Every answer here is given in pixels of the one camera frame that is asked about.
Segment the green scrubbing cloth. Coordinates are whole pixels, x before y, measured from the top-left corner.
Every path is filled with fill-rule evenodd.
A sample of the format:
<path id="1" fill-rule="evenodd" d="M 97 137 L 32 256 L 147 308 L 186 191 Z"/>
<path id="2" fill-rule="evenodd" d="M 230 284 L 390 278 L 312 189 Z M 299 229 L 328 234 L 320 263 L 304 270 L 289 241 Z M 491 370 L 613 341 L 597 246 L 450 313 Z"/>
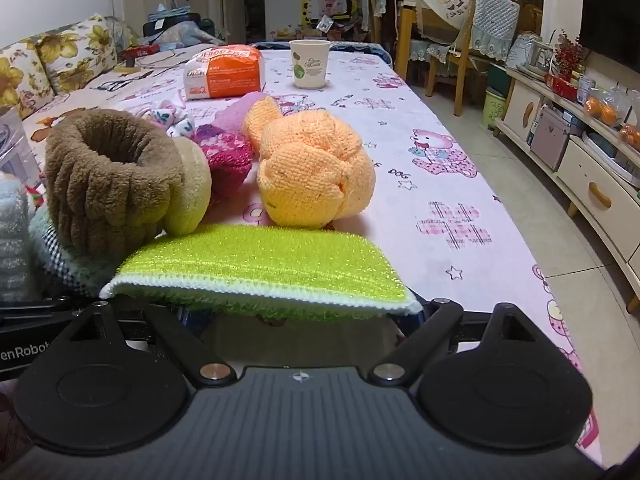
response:
<path id="1" fill-rule="evenodd" d="M 118 295 L 264 318 L 413 315 L 420 302 L 381 249 L 340 231 L 212 224 L 161 236 L 102 287 Z"/>

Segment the brown plush bear toy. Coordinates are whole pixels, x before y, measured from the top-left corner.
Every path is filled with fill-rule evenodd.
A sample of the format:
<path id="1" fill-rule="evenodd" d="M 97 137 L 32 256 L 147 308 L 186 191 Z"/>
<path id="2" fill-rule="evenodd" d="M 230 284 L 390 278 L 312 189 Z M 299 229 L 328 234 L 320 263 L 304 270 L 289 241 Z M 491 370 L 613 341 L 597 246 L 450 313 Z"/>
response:
<path id="1" fill-rule="evenodd" d="M 212 198 L 202 149 L 121 110 L 83 110 L 52 127 L 44 173 L 58 241 L 124 260 L 160 233 L 191 234 Z"/>

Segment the orange knitted cloth ball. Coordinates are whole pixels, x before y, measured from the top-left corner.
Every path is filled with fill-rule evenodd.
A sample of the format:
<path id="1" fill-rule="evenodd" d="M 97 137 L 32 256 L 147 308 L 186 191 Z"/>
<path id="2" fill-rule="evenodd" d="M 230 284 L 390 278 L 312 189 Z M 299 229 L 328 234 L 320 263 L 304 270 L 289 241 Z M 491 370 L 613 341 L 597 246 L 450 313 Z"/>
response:
<path id="1" fill-rule="evenodd" d="M 369 206 L 374 163 L 358 133 L 327 110 L 285 115 L 264 96 L 243 120 L 258 158 L 257 185 L 277 226 L 320 229 Z"/>

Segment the pink fuzzy cloth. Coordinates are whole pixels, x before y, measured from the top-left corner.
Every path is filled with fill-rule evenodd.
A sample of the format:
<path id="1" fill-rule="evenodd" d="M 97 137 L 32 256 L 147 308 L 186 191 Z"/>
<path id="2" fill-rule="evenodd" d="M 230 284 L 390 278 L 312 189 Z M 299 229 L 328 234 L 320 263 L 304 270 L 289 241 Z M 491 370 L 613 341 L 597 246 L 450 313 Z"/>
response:
<path id="1" fill-rule="evenodd" d="M 250 92 L 215 114 L 212 125 L 221 130 L 242 133 L 244 119 L 250 108 L 267 95 L 264 92 Z"/>

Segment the pink cartoon tablecloth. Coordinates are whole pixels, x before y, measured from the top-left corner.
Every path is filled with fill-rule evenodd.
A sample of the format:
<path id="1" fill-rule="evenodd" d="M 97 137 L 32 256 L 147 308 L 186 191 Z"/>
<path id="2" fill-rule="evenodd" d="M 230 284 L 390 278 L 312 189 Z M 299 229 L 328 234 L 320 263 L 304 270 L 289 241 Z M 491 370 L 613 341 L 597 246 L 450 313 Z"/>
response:
<path id="1" fill-rule="evenodd" d="M 258 158 L 212 224 L 340 231 L 381 249 L 418 298 L 463 308 L 447 352 L 412 386 L 367 372 L 405 339 L 416 314 L 307 321 L 194 309 L 102 287 L 124 260 L 64 247 L 47 200 L 29 222 L 37 266 L 60 257 L 85 295 L 50 304 L 48 326 L 6 338 L 25 364 L 14 413 L 32 447 L 9 479 L 597 479 L 592 392 L 549 318 L 553 299 L 492 189 L 435 114 L 379 58 L 333 52 L 320 90 L 293 84 L 288 51 L 266 51 L 264 92 L 282 114 L 327 110 L 359 134 L 374 163 L 369 206 L 320 229 L 271 221 Z M 142 118 L 161 99 L 198 126 L 239 98 L 190 101 L 184 66 L 111 102 Z M 173 313 L 238 375 L 192 386 L 144 310 Z"/>

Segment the light blue knitted sock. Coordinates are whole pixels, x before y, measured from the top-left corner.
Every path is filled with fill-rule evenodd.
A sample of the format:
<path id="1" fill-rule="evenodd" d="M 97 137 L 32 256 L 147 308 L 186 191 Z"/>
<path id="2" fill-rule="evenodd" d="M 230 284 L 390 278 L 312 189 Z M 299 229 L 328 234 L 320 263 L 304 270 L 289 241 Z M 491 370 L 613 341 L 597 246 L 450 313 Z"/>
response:
<path id="1" fill-rule="evenodd" d="M 38 298 L 29 251 L 32 202 L 23 183 L 4 172 L 0 195 L 1 301 L 32 301 Z"/>

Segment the magenta knitted cloth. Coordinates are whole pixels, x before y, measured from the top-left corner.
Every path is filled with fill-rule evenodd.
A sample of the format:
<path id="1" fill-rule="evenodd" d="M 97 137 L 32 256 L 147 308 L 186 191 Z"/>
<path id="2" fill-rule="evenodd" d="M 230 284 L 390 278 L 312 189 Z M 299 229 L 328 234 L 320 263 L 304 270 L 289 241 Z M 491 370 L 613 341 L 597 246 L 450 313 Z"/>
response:
<path id="1" fill-rule="evenodd" d="M 212 202 L 229 198 L 245 181 L 252 169 L 253 150 L 242 133 L 214 125 L 196 128 L 191 140 L 198 144 L 208 163 L 212 178 Z"/>

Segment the white patterned sock bundle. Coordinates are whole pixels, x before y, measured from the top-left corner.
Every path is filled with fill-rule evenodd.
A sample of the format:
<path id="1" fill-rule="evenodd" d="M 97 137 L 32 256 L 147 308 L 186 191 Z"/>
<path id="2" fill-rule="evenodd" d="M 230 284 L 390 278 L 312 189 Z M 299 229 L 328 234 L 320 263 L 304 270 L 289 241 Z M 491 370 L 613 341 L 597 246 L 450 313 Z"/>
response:
<path id="1" fill-rule="evenodd" d="M 183 105 L 162 101 L 142 113 L 141 117 L 165 131 L 172 138 L 190 138 L 195 122 Z"/>

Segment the cream tv cabinet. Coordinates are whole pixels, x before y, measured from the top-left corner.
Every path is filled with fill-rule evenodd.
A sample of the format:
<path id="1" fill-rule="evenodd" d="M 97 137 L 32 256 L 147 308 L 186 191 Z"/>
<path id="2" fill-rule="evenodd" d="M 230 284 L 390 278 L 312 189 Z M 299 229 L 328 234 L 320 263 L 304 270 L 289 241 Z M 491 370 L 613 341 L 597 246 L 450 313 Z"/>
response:
<path id="1" fill-rule="evenodd" d="M 639 176 L 617 162 L 639 166 L 639 153 L 616 132 L 518 70 L 496 136 L 509 138 L 570 200 L 567 214 L 581 214 L 622 270 L 634 296 L 627 311 L 639 313 Z"/>

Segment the orange white tissue pack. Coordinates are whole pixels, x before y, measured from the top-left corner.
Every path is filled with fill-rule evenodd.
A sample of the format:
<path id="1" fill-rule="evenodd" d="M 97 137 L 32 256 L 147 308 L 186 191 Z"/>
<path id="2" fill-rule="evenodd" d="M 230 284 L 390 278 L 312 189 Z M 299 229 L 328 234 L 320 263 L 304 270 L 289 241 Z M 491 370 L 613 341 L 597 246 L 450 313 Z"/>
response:
<path id="1" fill-rule="evenodd" d="M 260 51 L 244 44 L 213 47 L 193 55 L 184 66 L 183 84 L 190 101 L 237 98 L 265 87 Z"/>

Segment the white paper cup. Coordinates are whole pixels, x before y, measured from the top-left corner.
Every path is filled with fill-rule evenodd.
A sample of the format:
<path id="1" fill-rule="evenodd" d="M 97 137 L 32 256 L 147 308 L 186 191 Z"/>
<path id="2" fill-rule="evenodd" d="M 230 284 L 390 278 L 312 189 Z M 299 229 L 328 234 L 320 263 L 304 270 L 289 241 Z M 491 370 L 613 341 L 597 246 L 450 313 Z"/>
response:
<path id="1" fill-rule="evenodd" d="M 323 88 L 331 43 L 323 39 L 297 39 L 288 44 L 296 87 L 306 90 Z"/>

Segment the wooden chair with covers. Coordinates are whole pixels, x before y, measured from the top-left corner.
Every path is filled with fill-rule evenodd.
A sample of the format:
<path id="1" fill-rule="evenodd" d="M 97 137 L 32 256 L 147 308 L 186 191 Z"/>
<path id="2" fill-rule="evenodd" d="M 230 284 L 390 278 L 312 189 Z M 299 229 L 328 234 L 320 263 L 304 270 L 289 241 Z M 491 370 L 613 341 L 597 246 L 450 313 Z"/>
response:
<path id="1" fill-rule="evenodd" d="M 414 0 L 416 22 L 427 41 L 430 71 L 426 93 L 435 89 L 440 66 L 457 66 L 454 114 L 463 110 L 466 71 L 472 56 L 504 62 L 515 36 L 520 6 L 513 0 Z"/>

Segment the floral sofa cushion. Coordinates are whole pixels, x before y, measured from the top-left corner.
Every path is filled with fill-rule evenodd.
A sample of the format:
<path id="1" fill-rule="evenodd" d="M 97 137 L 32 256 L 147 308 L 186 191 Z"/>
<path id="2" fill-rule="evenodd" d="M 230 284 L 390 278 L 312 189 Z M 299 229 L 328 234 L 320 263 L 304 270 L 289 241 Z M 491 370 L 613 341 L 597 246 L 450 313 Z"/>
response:
<path id="1" fill-rule="evenodd" d="M 85 88 L 117 63 L 114 39 L 100 14 L 62 32 L 47 32 L 36 49 L 56 94 Z"/>
<path id="2" fill-rule="evenodd" d="M 0 53 L 2 107 L 15 107 L 22 119 L 49 104 L 55 92 L 30 39 L 14 42 Z"/>

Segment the sofa with cartoon cover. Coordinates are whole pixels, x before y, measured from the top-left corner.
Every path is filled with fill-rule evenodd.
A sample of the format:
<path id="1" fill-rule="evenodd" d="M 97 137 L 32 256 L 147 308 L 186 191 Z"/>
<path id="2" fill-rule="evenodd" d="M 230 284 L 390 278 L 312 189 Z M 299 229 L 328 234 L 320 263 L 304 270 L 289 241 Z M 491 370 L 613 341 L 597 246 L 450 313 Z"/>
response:
<path id="1" fill-rule="evenodd" d="M 94 14 L 85 21 L 14 42 L 1 50 L 1 162 L 25 159 L 22 120 L 57 96 L 85 86 L 116 67 L 137 37 L 117 18 Z"/>

